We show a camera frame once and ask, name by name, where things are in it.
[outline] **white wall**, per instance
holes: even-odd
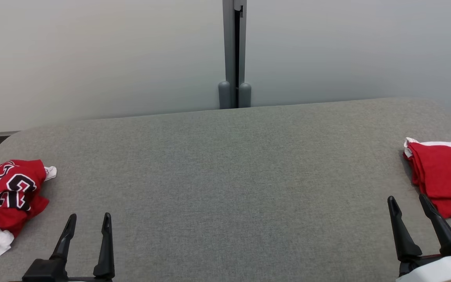
[[[394,96],[451,111],[451,0],[248,0],[252,106]]]
[[[218,108],[220,0],[0,0],[0,132]]]

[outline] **gray table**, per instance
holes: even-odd
[[[451,141],[430,100],[373,99],[40,127],[0,146],[58,168],[50,204],[0,257],[0,281],[48,258],[77,213],[67,271],[91,275],[110,212],[115,281],[394,281],[386,199],[424,254],[438,243],[402,159]]]

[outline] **folded red shirt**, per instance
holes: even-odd
[[[419,186],[444,218],[451,217],[451,142],[424,142],[406,138],[403,156]]]

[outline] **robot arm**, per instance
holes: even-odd
[[[441,246],[440,254],[421,256],[421,249],[413,242],[401,219],[402,213],[396,200],[390,196],[387,204],[396,254],[400,261],[396,282],[451,282],[451,227],[426,195],[420,194],[419,200],[435,229]]]
[[[22,277],[22,282],[112,282],[114,251],[111,215],[105,213],[102,224],[102,245],[94,277],[68,277],[65,270],[70,240],[74,237],[76,214],[71,214],[50,259],[36,259]]]

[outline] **crumpled red cloth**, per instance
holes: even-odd
[[[451,142],[419,143],[406,138],[403,153],[412,168],[412,182],[436,205],[441,216],[451,217]]]
[[[20,234],[27,220],[40,214],[49,200],[40,196],[47,177],[41,160],[12,159],[0,164],[0,229]]]

